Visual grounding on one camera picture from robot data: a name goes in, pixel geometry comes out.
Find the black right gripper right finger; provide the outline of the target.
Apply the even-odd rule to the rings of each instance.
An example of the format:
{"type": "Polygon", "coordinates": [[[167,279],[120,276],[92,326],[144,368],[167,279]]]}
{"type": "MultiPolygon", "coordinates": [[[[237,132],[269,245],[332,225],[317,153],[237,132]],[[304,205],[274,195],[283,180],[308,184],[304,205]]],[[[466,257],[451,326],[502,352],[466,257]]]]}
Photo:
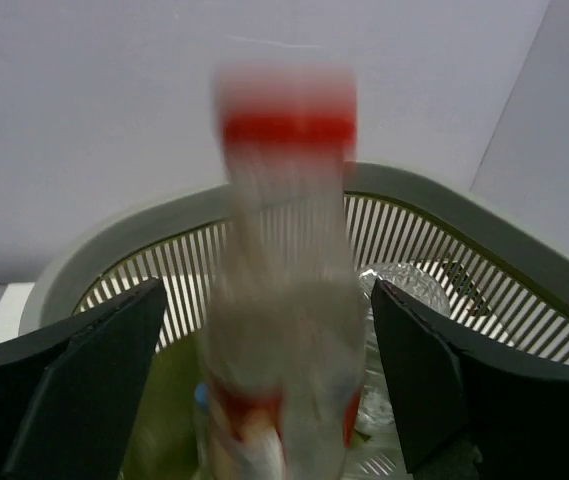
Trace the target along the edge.
{"type": "Polygon", "coordinates": [[[426,389],[394,407],[406,470],[417,479],[569,479],[569,365],[521,352],[377,281],[427,336],[426,389]]]}

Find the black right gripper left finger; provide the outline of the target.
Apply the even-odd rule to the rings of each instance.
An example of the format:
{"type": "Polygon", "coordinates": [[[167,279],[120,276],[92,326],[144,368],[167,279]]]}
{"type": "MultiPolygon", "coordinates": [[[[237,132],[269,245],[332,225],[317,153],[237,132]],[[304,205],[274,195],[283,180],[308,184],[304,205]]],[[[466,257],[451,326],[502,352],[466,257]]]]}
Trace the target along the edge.
{"type": "Polygon", "coordinates": [[[0,479],[115,479],[166,308],[147,280],[0,343],[0,479]]]}

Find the clear plastic bottle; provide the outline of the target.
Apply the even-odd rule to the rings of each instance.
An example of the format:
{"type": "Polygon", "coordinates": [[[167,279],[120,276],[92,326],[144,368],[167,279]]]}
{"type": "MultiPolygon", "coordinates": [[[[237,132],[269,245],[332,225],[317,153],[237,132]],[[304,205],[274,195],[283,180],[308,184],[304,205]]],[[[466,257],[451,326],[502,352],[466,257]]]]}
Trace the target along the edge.
{"type": "Polygon", "coordinates": [[[395,422],[394,407],[408,404],[410,395],[426,391],[415,375],[423,370],[424,356],[418,352],[428,344],[427,336],[410,315],[393,299],[381,299],[381,327],[375,326],[372,293],[380,280],[427,308],[450,315],[445,290],[435,278],[410,263],[375,263],[358,271],[360,287],[367,301],[366,368],[363,398],[356,429],[369,436],[387,433],[395,422]]]}

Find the red label plastic bottle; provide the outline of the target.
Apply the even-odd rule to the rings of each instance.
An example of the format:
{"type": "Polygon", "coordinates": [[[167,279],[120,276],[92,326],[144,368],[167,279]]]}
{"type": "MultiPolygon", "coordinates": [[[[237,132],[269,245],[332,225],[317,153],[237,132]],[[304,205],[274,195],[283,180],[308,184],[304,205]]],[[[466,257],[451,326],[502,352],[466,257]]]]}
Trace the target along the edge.
{"type": "Polygon", "coordinates": [[[201,337],[214,479],[338,479],[364,384],[365,304],[344,180],[352,73],[222,67],[213,80],[229,224],[201,337]]]}

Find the blue label water bottle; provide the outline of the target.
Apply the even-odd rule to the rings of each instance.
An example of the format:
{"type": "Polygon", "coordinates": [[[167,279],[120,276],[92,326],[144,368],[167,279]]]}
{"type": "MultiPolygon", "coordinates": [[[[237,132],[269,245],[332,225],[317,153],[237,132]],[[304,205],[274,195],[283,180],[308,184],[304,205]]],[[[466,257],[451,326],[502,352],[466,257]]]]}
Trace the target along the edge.
{"type": "Polygon", "coordinates": [[[203,415],[208,414],[208,387],[204,382],[198,383],[194,390],[194,402],[196,409],[203,415]]]}

